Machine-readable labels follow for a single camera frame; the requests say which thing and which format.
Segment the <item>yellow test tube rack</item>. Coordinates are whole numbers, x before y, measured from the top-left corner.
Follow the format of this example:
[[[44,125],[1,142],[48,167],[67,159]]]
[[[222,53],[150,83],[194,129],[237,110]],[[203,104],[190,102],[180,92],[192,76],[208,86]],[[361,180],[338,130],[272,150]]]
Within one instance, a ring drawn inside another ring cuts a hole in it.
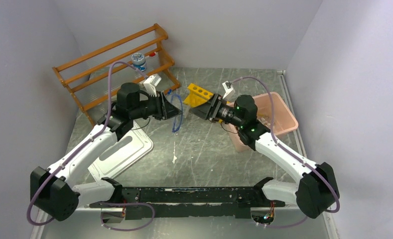
[[[189,90],[188,96],[184,99],[183,103],[191,108],[197,107],[206,103],[213,93],[191,83],[187,89]]]

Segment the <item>white metal tray lid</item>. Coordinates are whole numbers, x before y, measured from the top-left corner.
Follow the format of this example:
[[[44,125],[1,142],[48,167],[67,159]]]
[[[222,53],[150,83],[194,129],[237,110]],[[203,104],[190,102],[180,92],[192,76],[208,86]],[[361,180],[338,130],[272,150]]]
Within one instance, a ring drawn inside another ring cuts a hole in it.
[[[88,170],[96,181],[104,177],[115,179],[152,150],[153,141],[134,122],[132,130],[103,152]]]

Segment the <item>blue safety goggles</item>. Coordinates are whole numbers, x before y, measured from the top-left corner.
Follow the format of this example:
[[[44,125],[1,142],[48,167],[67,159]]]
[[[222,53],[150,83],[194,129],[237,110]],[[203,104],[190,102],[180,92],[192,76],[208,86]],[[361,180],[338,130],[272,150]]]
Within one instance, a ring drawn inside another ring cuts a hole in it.
[[[183,110],[184,110],[184,103],[182,100],[182,97],[179,94],[172,94],[170,98],[170,103],[173,103],[173,101],[177,99],[179,101],[179,109],[178,112],[175,113],[173,124],[172,124],[172,133],[176,133],[180,130],[183,122]]]

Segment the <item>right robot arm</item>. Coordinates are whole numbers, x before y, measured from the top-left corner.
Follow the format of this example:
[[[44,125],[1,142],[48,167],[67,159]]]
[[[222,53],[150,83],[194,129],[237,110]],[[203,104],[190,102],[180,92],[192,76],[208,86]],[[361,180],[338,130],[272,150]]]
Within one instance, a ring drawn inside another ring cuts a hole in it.
[[[318,164],[302,157],[282,143],[257,118],[258,108],[253,97],[240,95],[232,106],[215,94],[207,102],[193,107],[190,112],[203,120],[222,121],[236,127],[240,141],[252,150],[265,155],[284,169],[293,183],[269,179],[254,192],[254,201],[266,206],[272,200],[297,205],[309,218],[323,212],[339,211],[339,190],[333,168],[326,162]]]

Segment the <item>pink plastic bin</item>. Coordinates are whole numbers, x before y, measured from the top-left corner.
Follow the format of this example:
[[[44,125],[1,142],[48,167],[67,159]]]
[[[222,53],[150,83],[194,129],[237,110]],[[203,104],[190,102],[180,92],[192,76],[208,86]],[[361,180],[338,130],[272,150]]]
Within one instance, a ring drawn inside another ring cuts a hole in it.
[[[270,94],[272,101],[267,93],[253,97],[258,120],[268,127],[273,126],[274,135],[287,143],[285,138],[298,129],[298,121],[277,92]]]

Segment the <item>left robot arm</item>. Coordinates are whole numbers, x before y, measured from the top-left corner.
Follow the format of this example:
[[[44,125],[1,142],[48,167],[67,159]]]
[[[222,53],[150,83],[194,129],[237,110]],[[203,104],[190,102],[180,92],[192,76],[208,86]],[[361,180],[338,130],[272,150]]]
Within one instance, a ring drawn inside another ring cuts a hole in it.
[[[117,181],[103,177],[95,183],[78,185],[78,176],[115,146],[133,128],[134,120],[168,120],[181,114],[182,109],[169,102],[164,93],[145,92],[136,83],[122,84],[115,103],[109,103],[107,114],[79,145],[47,168],[36,167],[31,172],[28,222],[39,225],[31,217],[33,206],[53,220],[63,221],[79,206],[97,203],[116,207],[123,203],[123,187]]]

